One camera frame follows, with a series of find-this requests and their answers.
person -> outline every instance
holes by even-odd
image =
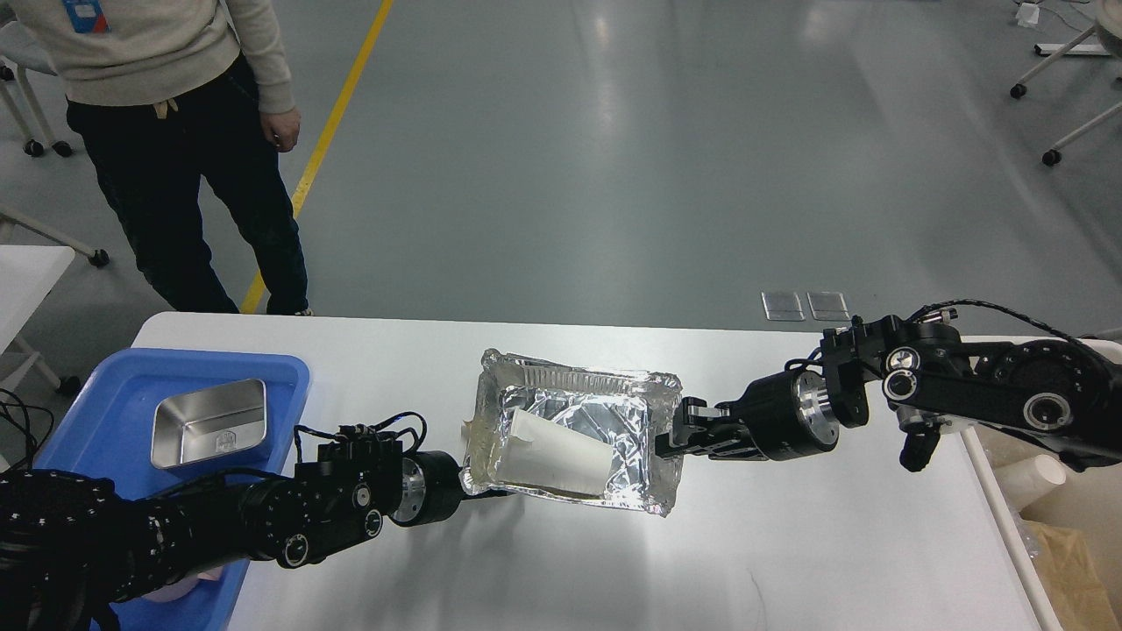
[[[201,177],[252,247],[268,313],[311,314],[277,153],[300,110],[272,0],[10,0],[47,52],[137,267],[176,310],[238,312],[211,267]]]

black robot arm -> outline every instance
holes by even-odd
[[[922,469],[962,420],[1054,451],[1075,470],[1122,461],[1122,367],[1020,314],[1060,339],[963,342],[948,304],[827,329],[810,358],[752,382],[736,401],[683,399],[656,452],[787,460],[830,451],[840,426],[868,421],[865,384],[880,382],[907,433],[900,463],[909,470]]]
[[[404,449],[406,432],[379,426],[309,430],[330,441],[291,478],[227,469],[137,501],[108,478],[9,472],[0,629],[70,631],[93,620],[110,631],[119,627],[109,603],[231,560],[296,568],[373,539],[384,519],[412,527],[451,516],[465,497],[456,459],[417,451],[417,439]],[[230,483],[238,476],[257,479]]]

aluminum foil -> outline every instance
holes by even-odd
[[[476,413],[460,481],[476,495],[491,488],[560,502],[668,515],[681,479],[681,457],[654,455],[654,437],[670,430],[681,383],[666,373],[573,368],[494,348],[482,356]],[[515,410],[525,410],[615,449],[603,496],[506,484],[496,468],[509,439]]]

yellow floor line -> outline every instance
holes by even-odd
[[[374,24],[370,25],[370,30],[366,34],[366,40],[362,42],[362,47],[359,48],[358,55],[355,56],[355,63],[351,64],[351,70],[347,73],[343,89],[339,91],[339,98],[335,99],[335,104],[331,108],[328,122],[323,126],[320,139],[315,141],[315,148],[312,149],[312,157],[307,158],[304,174],[300,176],[296,190],[292,193],[292,211],[295,217],[300,217],[300,211],[304,208],[304,199],[307,198],[307,192],[312,189],[312,183],[315,182],[315,175],[320,172],[323,157],[328,154],[328,148],[331,147],[331,140],[335,137],[339,122],[343,118],[343,112],[347,111],[350,98],[355,93],[355,86],[358,85],[358,80],[362,76],[362,70],[370,58],[374,45],[378,42],[378,35],[381,33],[381,26],[386,24],[386,16],[389,15],[389,9],[393,6],[394,0],[383,0],[378,15],[374,18]],[[261,281],[261,273],[258,271],[254,282],[249,285],[246,299],[241,301],[241,312],[256,313],[264,294],[265,282]]]

black pants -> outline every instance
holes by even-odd
[[[160,120],[151,106],[70,103],[105,201],[137,267],[180,311],[236,313],[211,267],[199,211],[200,175],[254,248],[269,313],[307,309],[307,272],[276,149],[261,134],[257,83],[243,57],[210,83],[175,98]]]

